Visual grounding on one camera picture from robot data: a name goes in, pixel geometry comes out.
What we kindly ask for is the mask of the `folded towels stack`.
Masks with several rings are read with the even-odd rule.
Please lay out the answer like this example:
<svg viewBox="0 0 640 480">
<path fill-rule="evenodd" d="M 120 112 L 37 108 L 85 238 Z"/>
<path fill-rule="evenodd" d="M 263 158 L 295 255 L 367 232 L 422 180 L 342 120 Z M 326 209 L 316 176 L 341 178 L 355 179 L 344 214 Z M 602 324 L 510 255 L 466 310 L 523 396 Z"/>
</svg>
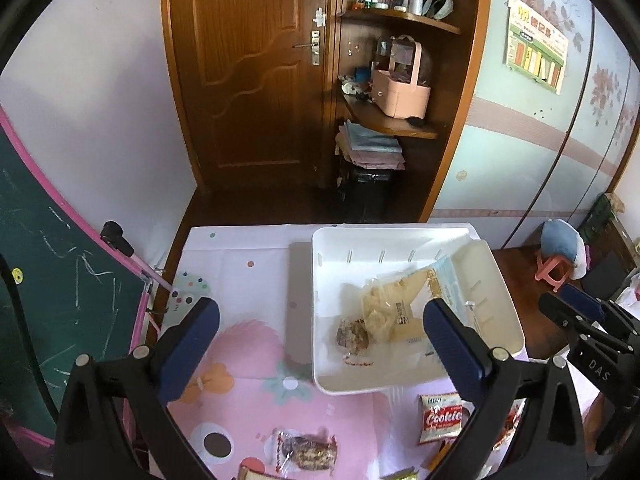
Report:
<svg viewBox="0 0 640 480">
<path fill-rule="evenodd" d="M 393 136 L 386 136 L 349 120 L 338 127 L 335 154 L 363 169 L 405 169 L 404 152 Z"/>
</svg>

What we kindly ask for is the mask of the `yellow crumbly snack bag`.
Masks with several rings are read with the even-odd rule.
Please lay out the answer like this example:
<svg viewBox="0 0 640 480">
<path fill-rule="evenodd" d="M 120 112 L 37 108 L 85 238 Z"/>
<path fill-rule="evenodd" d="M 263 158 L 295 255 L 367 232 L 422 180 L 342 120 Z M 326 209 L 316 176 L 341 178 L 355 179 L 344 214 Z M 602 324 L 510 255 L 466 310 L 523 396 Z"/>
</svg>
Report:
<svg viewBox="0 0 640 480">
<path fill-rule="evenodd" d="M 424 337 L 422 318 L 411 304 L 424 289 L 428 270 L 416 270 L 403 276 L 372 278 L 360 295 L 362 320 L 376 344 Z"/>
</svg>

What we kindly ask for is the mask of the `green pineapple cake packet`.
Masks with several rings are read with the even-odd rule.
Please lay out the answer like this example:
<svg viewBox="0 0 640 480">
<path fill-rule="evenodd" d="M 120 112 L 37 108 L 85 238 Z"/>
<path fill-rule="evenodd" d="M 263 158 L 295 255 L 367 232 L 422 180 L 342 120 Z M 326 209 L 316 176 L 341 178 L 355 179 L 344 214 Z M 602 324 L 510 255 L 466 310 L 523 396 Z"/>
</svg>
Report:
<svg viewBox="0 0 640 480">
<path fill-rule="evenodd" d="M 408 467 L 405 469 L 401 469 L 400 471 L 396 471 L 393 474 L 388 474 L 384 477 L 384 480 L 419 480 L 420 479 L 420 471 L 416 469 L 416 467 Z"/>
</svg>

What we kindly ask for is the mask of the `red white cookie packet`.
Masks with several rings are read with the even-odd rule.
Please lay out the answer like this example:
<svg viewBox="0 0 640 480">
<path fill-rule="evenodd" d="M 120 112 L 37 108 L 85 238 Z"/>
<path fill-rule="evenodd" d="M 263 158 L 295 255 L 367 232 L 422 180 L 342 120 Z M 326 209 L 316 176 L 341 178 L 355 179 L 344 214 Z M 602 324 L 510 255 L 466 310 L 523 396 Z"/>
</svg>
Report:
<svg viewBox="0 0 640 480">
<path fill-rule="evenodd" d="M 462 430 L 463 402 L 455 392 L 424 394 L 419 443 L 427 444 L 457 437 Z"/>
</svg>

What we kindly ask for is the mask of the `green chalkboard pink frame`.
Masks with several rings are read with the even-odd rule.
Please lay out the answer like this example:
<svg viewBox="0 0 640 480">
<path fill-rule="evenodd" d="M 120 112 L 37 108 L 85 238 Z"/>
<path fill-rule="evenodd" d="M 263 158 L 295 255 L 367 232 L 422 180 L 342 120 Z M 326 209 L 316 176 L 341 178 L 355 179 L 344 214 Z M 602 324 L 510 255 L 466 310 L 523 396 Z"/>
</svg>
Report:
<svg viewBox="0 0 640 480">
<path fill-rule="evenodd" d="M 100 241 L 1 119 L 1 253 L 13 274 L 36 360 L 1 295 L 1 403 L 21 437 L 49 446 L 55 426 L 34 378 L 60 403 L 76 356 L 121 358 L 142 341 L 150 280 Z"/>
</svg>

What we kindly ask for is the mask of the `long beige wafer packet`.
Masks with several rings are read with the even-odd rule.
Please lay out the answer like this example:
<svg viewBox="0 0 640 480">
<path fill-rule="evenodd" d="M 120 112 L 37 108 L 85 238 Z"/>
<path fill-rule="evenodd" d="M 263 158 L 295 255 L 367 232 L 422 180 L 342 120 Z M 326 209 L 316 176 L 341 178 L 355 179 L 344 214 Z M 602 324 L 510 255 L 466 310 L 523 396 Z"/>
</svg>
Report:
<svg viewBox="0 0 640 480">
<path fill-rule="evenodd" d="M 269 480 L 262 472 L 254 471 L 247 466 L 241 466 L 238 474 L 238 480 Z"/>
</svg>

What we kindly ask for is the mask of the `translucent brown cake packet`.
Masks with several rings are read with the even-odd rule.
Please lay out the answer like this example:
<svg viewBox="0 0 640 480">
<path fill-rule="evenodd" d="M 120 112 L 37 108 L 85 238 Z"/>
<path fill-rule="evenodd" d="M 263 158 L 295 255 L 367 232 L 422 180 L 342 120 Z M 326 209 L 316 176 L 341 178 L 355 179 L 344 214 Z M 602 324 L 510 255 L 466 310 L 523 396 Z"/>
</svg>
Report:
<svg viewBox="0 0 640 480">
<path fill-rule="evenodd" d="M 447 377 L 427 336 L 386 342 L 381 351 L 381 374 L 385 385 L 416 386 Z"/>
</svg>

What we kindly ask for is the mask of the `mixed nut bar packet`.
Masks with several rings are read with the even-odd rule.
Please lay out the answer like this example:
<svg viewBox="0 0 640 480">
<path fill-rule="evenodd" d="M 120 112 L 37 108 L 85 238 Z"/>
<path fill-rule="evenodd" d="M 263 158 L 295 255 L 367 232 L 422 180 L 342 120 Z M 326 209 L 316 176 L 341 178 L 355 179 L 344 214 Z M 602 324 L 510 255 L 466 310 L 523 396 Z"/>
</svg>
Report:
<svg viewBox="0 0 640 480">
<path fill-rule="evenodd" d="M 279 430 L 274 434 L 273 465 L 278 474 L 327 472 L 333 474 L 338 443 L 328 434 L 300 434 Z"/>
</svg>

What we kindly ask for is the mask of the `wooden corner shelf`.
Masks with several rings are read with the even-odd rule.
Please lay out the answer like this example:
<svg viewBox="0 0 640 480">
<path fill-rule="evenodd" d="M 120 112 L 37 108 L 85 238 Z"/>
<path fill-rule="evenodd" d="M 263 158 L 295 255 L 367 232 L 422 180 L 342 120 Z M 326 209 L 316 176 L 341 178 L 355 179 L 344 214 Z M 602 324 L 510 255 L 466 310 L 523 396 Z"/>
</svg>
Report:
<svg viewBox="0 0 640 480">
<path fill-rule="evenodd" d="M 489 0 L 335 0 L 335 10 L 343 218 L 425 222 L 471 107 Z"/>
</svg>

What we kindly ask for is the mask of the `brown wooden door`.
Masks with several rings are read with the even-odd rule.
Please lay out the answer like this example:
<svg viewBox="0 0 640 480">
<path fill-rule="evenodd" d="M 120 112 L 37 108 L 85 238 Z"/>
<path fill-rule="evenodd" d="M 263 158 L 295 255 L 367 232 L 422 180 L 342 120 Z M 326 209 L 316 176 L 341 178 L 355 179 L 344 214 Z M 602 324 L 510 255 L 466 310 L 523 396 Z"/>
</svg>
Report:
<svg viewBox="0 0 640 480">
<path fill-rule="evenodd" d="M 320 186 L 335 115 L 335 0 L 160 0 L 169 77 L 200 191 Z M 306 44 L 326 12 L 321 64 Z"/>
</svg>

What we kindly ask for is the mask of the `white plastic storage bin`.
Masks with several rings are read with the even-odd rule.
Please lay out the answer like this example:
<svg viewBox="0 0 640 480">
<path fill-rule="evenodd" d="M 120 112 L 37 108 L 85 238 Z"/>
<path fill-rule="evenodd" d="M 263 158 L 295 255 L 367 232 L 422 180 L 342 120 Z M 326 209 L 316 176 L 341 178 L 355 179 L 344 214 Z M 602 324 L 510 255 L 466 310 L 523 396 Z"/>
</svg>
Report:
<svg viewBox="0 0 640 480">
<path fill-rule="evenodd" d="M 469 223 L 329 226 L 312 237 L 312 369 L 327 394 L 445 377 L 423 310 L 441 299 L 488 347 L 512 356 L 525 336 L 498 264 Z"/>
</svg>

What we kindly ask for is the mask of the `pink storage basket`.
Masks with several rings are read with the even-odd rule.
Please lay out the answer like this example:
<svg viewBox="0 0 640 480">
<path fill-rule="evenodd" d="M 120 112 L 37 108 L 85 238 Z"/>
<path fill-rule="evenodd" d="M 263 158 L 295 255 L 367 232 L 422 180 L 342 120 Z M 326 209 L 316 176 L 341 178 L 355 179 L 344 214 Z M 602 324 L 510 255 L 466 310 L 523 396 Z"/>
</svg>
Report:
<svg viewBox="0 0 640 480">
<path fill-rule="evenodd" d="M 419 41 L 408 35 L 395 37 L 390 42 L 388 67 L 372 72 L 371 100 L 390 118 L 423 118 L 432 73 L 432 57 Z"/>
</svg>

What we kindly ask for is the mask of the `wall calendar poster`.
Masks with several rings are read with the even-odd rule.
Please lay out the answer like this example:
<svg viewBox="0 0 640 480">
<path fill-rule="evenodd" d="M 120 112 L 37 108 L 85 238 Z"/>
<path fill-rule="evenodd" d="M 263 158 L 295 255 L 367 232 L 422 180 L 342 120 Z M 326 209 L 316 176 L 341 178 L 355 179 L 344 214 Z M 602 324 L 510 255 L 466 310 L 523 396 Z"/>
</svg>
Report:
<svg viewBox="0 0 640 480">
<path fill-rule="evenodd" d="M 508 8 L 504 64 L 559 94 L 568 39 L 522 0 L 508 0 Z"/>
</svg>

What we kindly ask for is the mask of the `orange white long packet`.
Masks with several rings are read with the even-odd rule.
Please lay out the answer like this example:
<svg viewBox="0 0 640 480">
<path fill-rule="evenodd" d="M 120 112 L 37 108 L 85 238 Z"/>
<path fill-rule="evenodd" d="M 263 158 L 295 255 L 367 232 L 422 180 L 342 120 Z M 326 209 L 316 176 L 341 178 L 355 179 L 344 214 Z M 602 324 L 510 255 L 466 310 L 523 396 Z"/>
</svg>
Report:
<svg viewBox="0 0 640 480">
<path fill-rule="evenodd" d="M 454 440 L 452 439 L 442 440 L 442 442 L 439 443 L 437 452 L 423 464 L 423 467 L 427 471 L 432 472 L 442 462 L 453 444 Z"/>
</svg>

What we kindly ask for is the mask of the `round nut snack packet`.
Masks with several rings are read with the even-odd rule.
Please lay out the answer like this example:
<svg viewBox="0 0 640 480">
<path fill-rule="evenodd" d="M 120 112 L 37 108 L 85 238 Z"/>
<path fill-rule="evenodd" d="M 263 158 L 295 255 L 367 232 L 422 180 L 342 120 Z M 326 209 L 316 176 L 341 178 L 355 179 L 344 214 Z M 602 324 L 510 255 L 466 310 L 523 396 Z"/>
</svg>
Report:
<svg viewBox="0 0 640 480">
<path fill-rule="evenodd" d="M 351 366 L 368 366 L 369 334 L 361 318 L 344 318 L 336 332 L 336 344 L 343 350 L 343 361 Z"/>
</svg>

